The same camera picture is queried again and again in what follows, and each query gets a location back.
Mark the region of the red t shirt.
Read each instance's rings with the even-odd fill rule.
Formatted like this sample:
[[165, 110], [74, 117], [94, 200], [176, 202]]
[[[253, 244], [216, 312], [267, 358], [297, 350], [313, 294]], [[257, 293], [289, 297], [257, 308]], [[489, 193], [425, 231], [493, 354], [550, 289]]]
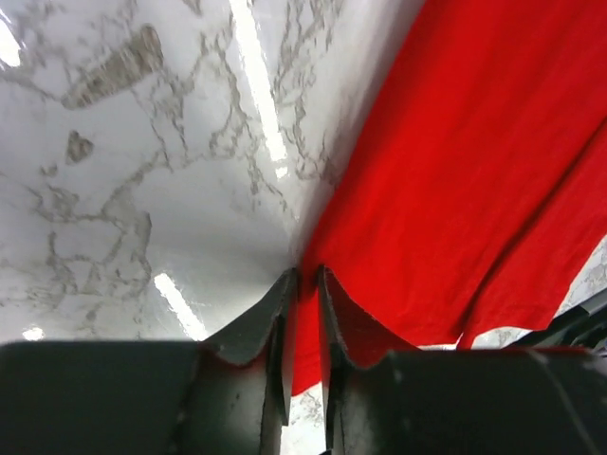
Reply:
[[606, 234], [606, 5], [428, 1], [301, 263], [293, 391], [321, 378], [315, 275], [416, 346], [546, 328]]

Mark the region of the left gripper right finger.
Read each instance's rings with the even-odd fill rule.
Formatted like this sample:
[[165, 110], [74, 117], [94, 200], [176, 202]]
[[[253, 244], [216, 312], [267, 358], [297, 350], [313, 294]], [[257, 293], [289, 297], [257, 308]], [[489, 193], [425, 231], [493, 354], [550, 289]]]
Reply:
[[396, 454], [404, 444], [402, 371], [414, 346], [365, 311], [333, 270], [317, 272], [328, 454]]

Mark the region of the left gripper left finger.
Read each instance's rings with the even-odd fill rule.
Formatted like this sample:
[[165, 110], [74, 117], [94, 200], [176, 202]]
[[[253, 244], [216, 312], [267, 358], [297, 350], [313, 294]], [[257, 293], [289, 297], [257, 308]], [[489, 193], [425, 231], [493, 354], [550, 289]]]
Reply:
[[236, 369], [267, 352], [266, 377], [285, 426], [293, 390], [298, 284], [298, 271], [289, 268], [257, 303], [202, 342], [206, 352]]

